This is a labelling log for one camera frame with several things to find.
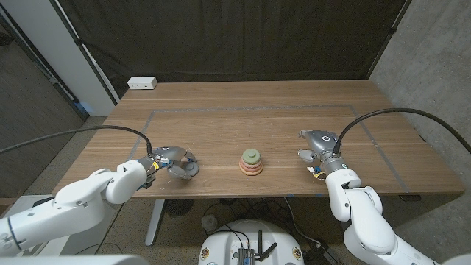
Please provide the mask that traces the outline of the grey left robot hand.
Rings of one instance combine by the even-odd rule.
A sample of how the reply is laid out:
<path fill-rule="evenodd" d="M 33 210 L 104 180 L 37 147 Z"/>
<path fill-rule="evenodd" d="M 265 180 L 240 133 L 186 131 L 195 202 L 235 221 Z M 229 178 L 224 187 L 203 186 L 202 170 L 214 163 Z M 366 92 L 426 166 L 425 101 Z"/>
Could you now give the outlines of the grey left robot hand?
<path fill-rule="evenodd" d="M 196 157 L 178 146 L 158 147 L 139 161 L 151 176 L 160 169 L 166 169 L 170 177 L 190 180 L 199 171 Z"/>

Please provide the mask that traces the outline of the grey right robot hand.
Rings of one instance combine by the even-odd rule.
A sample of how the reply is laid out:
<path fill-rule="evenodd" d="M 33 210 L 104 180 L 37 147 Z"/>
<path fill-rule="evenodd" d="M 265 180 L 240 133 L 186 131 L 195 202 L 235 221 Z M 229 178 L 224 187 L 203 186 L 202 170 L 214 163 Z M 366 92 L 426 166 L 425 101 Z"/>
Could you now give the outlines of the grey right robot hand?
<path fill-rule="evenodd" d="M 307 162 L 319 161 L 319 168 L 326 174 L 348 169 L 347 164 L 340 155 L 334 154 L 334 147 L 337 143 L 337 135 L 332 132 L 322 130 L 301 130 L 299 137 L 304 138 L 310 149 L 300 149 L 298 155 Z"/>

